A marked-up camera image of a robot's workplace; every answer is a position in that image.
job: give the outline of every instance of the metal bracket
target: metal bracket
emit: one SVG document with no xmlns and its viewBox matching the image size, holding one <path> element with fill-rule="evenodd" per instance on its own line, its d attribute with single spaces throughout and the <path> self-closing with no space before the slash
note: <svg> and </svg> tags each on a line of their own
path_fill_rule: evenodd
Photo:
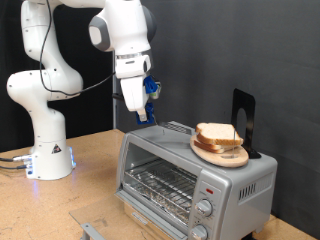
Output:
<svg viewBox="0 0 320 240">
<path fill-rule="evenodd" d="M 261 158 L 261 155 L 256 150 L 254 150 L 251 146 L 253 126 L 254 126 L 255 107 L 256 107 L 256 101 L 252 95 L 245 93 L 237 88 L 234 89 L 231 124 L 235 128 L 237 128 L 238 112 L 241 108 L 243 108 L 247 116 L 247 124 L 246 124 L 246 136 L 242 146 L 248 152 L 250 159 Z"/>
<path fill-rule="evenodd" d="M 84 223 L 80 226 L 83 229 L 81 240 L 90 240 L 90 238 L 92 238 L 93 240 L 105 240 L 105 238 L 102 237 L 100 233 L 98 233 L 97 230 L 91 226 L 90 223 Z"/>
</svg>

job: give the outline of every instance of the black cable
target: black cable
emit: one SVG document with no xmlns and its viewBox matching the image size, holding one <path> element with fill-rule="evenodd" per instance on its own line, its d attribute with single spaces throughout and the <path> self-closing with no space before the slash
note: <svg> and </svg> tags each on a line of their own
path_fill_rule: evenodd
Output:
<svg viewBox="0 0 320 240">
<path fill-rule="evenodd" d="M 10 170 L 19 170 L 19 169 L 26 169 L 26 168 L 27 168 L 27 166 L 26 166 L 26 165 L 21 165 L 21 166 L 14 167 L 14 168 L 8 168 L 8 167 L 0 166 L 0 168 L 3 168 L 3 169 L 10 169 Z"/>
<path fill-rule="evenodd" d="M 41 82 L 42 82 L 43 87 L 44 87 L 47 91 L 49 91 L 49 92 L 62 93 L 62 94 L 64 94 L 64 95 L 66 95 L 66 96 L 75 96 L 75 95 L 78 95 L 78 94 L 80 94 L 80 93 L 89 91 L 89 90 L 91 90 L 91 89 L 93 89 L 93 88 L 95 88 L 95 87 L 98 87 L 98 86 L 100 86 L 101 84 L 103 84 L 105 81 L 107 81 L 109 78 L 111 78 L 111 77 L 115 74 L 115 72 L 113 72 L 110 76 L 108 76 L 106 79 L 102 80 L 101 82 L 99 82 L 99 83 L 97 83 L 97 84 L 95 84 L 95 85 L 93 85 L 93 86 L 91 86 L 91 87 L 88 87 L 88 88 L 86 88 L 86 89 L 83 89 L 83 90 L 81 90 L 81 91 L 79 91 L 79 92 L 75 92 L 75 93 L 65 93 L 65 92 L 60 91 L 60 90 L 51 90 L 51 89 L 49 89 L 49 88 L 46 87 L 46 85 L 44 84 L 44 81 L 43 81 L 43 77 L 42 77 L 42 55 L 43 55 L 43 49 L 44 49 L 44 46 L 45 46 L 45 44 L 46 44 L 48 34 L 49 34 L 49 32 L 50 32 L 50 28 L 51 28 L 51 25 L 52 25 L 52 16 L 51 16 L 51 8 L 50 8 L 49 0 L 46 0 L 46 1 L 47 1 L 47 5 L 48 5 L 48 11 L 49 11 L 49 16 L 50 16 L 49 19 L 50 19 L 50 20 L 49 20 L 48 31 L 47 31 L 46 36 L 45 36 L 45 38 L 44 38 L 44 41 L 43 41 L 43 44 L 42 44 L 42 48 L 41 48 L 41 53 L 40 53 L 40 77 L 41 77 Z"/>
<path fill-rule="evenodd" d="M 13 159 L 10 159 L 10 158 L 0 158 L 0 161 L 2 161 L 2 162 L 13 162 Z"/>
</svg>

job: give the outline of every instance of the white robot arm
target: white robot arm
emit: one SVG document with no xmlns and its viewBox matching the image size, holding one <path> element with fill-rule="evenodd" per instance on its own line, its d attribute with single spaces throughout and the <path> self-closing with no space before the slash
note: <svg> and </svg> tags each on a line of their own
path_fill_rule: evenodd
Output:
<svg viewBox="0 0 320 240">
<path fill-rule="evenodd" d="M 115 52 L 116 76 L 121 79 L 127 108 L 138 112 L 142 122 L 147 121 L 149 94 L 144 79 L 151 69 L 149 42 L 155 31 L 152 13 L 139 0 L 107 0 L 89 24 L 92 44 L 101 51 Z"/>
<path fill-rule="evenodd" d="M 95 16 L 89 32 L 93 45 L 102 51 L 115 51 L 116 75 L 129 111 L 137 111 L 146 121 L 144 79 L 151 69 L 149 41 L 155 33 L 154 18 L 139 0 L 49 0 L 51 14 L 61 4 L 74 8 L 96 7 L 103 10 Z M 49 26 L 47 0 L 27 0 L 22 4 L 21 25 L 25 51 L 40 60 L 41 48 Z M 82 90 L 80 74 L 62 58 L 52 23 L 42 58 L 45 86 L 68 94 Z M 30 155 L 24 157 L 32 169 L 27 177 L 42 180 L 59 179 L 70 174 L 73 156 L 66 145 L 64 116 L 49 109 L 48 101 L 71 98 L 62 93 L 47 91 L 40 71 L 25 71 L 10 76 L 7 82 L 10 97 L 30 114 L 35 143 Z"/>
</svg>

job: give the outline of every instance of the bread slice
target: bread slice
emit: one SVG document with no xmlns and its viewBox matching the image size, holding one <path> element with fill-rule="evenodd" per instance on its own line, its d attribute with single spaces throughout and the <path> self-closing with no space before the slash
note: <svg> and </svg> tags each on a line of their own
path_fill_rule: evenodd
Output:
<svg viewBox="0 0 320 240">
<path fill-rule="evenodd" d="M 206 147 L 211 148 L 212 150 L 219 150 L 219 149 L 221 149 L 222 146 L 223 146 L 223 145 L 215 145 L 215 144 L 206 144 L 206 143 L 203 143 L 203 142 L 200 141 L 200 139 L 198 139 L 198 135 L 199 135 L 199 134 L 197 134 L 197 140 L 198 140 L 200 143 L 205 144 Z"/>
<path fill-rule="evenodd" d="M 199 123 L 196 132 L 199 133 L 197 139 L 205 144 L 240 146 L 243 143 L 237 132 L 234 139 L 234 127 L 231 124 Z"/>
<path fill-rule="evenodd" d="M 214 145 L 214 146 L 220 146 L 220 149 L 212 149 L 210 147 L 211 144 L 201 143 L 197 139 L 194 140 L 194 145 L 198 148 L 201 148 L 203 150 L 206 150 L 212 153 L 224 153 L 225 151 L 229 151 L 233 149 L 233 146 L 227 146 L 227 145 Z"/>
</svg>

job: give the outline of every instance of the blue light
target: blue light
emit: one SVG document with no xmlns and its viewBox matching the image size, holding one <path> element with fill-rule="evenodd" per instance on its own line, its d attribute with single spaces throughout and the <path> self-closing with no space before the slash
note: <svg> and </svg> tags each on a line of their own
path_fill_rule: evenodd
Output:
<svg viewBox="0 0 320 240">
<path fill-rule="evenodd" d="M 74 161 L 72 147 L 69 147 L 69 150 L 70 150 L 70 155 L 71 155 L 71 160 L 72 160 L 72 167 L 75 168 L 77 166 L 77 163 Z"/>
</svg>

